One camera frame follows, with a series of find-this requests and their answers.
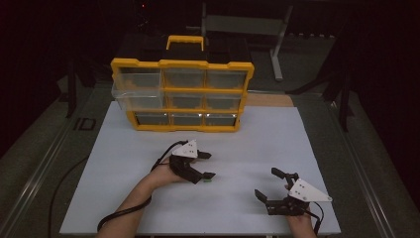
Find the yellow storage organizer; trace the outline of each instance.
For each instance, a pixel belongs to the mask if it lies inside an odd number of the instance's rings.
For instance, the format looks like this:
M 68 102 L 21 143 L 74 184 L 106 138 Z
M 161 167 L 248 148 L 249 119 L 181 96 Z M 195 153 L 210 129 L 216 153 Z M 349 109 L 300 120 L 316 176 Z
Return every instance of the yellow storage organizer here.
M 127 36 L 111 62 L 112 94 L 136 130 L 234 132 L 254 66 L 243 40 Z

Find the metal frame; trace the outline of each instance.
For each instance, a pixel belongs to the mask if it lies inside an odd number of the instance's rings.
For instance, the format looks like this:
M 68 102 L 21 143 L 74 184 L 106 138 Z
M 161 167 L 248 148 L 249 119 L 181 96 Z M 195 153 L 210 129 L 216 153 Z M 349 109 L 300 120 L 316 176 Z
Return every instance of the metal frame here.
M 292 11 L 293 6 L 289 5 L 282 20 L 216 16 L 207 15 L 206 3 L 203 3 L 201 36 L 206 37 L 207 31 L 277 36 L 277 44 L 269 51 L 269 57 L 271 58 L 275 80 L 283 81 L 283 75 L 281 73 L 280 63 L 278 60 L 278 53 L 285 36 L 287 24 Z
M 44 157 L 23 187 L 19 197 L 16 199 L 15 204 L 7 214 L 3 224 L 0 225 L 0 237 L 13 237 L 16 229 L 18 228 L 17 226 L 19 222 L 28 211 L 32 201 L 43 185 L 44 180 L 46 179 L 48 172 L 53 165 L 53 162 L 61 151 L 61 147 L 65 142 L 69 131 L 71 131 L 71 128 L 76 120 L 79 119 L 79 114 L 83 110 L 83 107 L 88 99 L 89 97 L 82 99 L 80 106 L 77 107 L 73 113 L 71 113 L 72 116 L 66 117 L 67 120 L 65 120 L 57 132 L 55 138 L 52 141 L 52 144 L 44 154 Z

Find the forearm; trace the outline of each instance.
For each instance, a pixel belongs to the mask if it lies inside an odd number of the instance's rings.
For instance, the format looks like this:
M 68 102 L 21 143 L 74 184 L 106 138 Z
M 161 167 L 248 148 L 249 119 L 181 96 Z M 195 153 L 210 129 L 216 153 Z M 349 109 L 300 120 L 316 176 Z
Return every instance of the forearm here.
M 154 190 L 155 187 L 148 184 L 148 177 L 143 178 L 118 207 L 117 211 L 144 203 L 152 195 Z M 143 211 L 141 209 L 106 222 L 96 237 L 134 237 L 139 227 Z

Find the white table surface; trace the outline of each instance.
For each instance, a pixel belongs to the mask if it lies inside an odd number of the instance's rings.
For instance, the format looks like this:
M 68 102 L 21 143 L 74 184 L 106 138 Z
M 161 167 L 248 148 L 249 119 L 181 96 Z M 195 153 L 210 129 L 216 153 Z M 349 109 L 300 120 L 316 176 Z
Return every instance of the white table surface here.
M 115 211 L 167 147 L 192 139 L 197 140 L 200 151 L 212 154 L 209 160 L 192 166 L 216 175 L 211 182 L 180 182 L 157 190 L 146 208 L 139 234 L 290 234 L 285 218 L 269 216 L 254 195 L 256 188 L 268 199 L 287 196 L 285 179 L 272 175 L 272 167 L 299 173 L 328 193 L 294 107 L 247 106 L 236 133 L 162 133 L 135 131 L 125 112 L 112 102 L 60 233 L 96 233 L 98 222 Z M 320 204 L 325 218 L 319 233 L 340 233 L 332 204 Z M 311 211 L 321 216 L 314 204 Z

